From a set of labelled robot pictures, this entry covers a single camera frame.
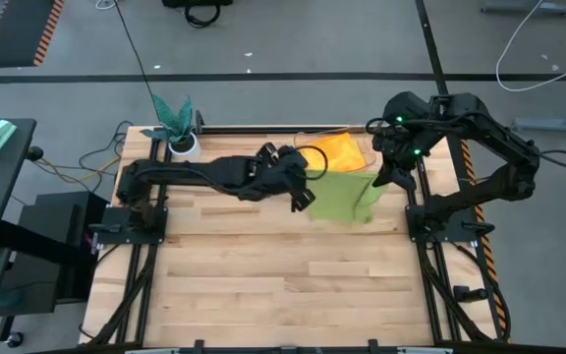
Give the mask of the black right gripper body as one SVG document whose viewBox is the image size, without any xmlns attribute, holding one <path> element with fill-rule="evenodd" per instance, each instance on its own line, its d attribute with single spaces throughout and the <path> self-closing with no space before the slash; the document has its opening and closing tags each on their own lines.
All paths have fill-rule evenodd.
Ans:
<svg viewBox="0 0 566 354">
<path fill-rule="evenodd" d="M 385 104 L 381 117 L 371 119 L 372 148 L 390 167 L 414 167 L 420 156 L 440 141 L 426 122 L 431 105 L 411 91 L 403 91 Z"/>
</svg>

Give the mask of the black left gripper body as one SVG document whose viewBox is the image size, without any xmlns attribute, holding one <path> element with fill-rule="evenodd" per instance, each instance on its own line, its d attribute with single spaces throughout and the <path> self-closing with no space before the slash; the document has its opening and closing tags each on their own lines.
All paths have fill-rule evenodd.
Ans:
<svg viewBox="0 0 566 354">
<path fill-rule="evenodd" d="M 263 200 L 271 196 L 290 194 L 293 200 L 307 197 L 307 161 L 293 147 L 276 148 L 266 143 L 257 152 L 255 174 L 241 188 L 242 200 Z"/>
</svg>

